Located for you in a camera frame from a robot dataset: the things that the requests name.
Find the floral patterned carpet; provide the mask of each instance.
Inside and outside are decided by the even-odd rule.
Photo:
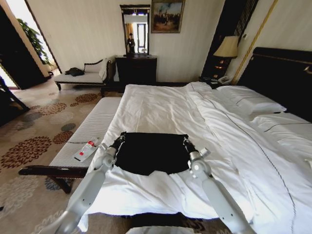
[[[38,234],[62,214],[70,195],[47,177],[19,176],[18,171],[27,165],[49,165],[101,96],[98,87],[64,84],[59,92],[52,80],[13,92],[31,110],[0,127],[0,233]],[[73,190],[79,182],[68,180]],[[191,227],[203,234],[230,233],[219,219],[188,219],[177,214],[172,220],[166,225]],[[93,214],[88,233],[124,234],[131,227],[150,224],[146,215]]]

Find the lampshade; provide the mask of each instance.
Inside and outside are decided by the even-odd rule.
[[[238,36],[225,37],[220,47],[214,53],[214,56],[236,58],[237,45],[238,45]]]

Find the dresser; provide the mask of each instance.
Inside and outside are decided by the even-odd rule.
[[[124,84],[156,83],[157,57],[116,57],[119,81]]]

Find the telephone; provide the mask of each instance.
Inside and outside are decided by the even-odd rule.
[[[231,80],[228,76],[224,76],[218,79],[218,82],[222,85],[225,85],[225,84],[230,84]]]

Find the potted plant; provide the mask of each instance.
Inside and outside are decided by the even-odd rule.
[[[27,23],[23,21],[22,19],[18,19],[18,21],[21,27],[23,28],[26,36],[28,37],[31,44],[33,45],[33,48],[38,54],[41,62],[47,67],[48,71],[51,71],[50,66],[52,66],[52,64],[49,61],[47,53],[43,50],[42,42],[37,38],[37,35],[39,35],[39,33],[36,30],[29,27]]]

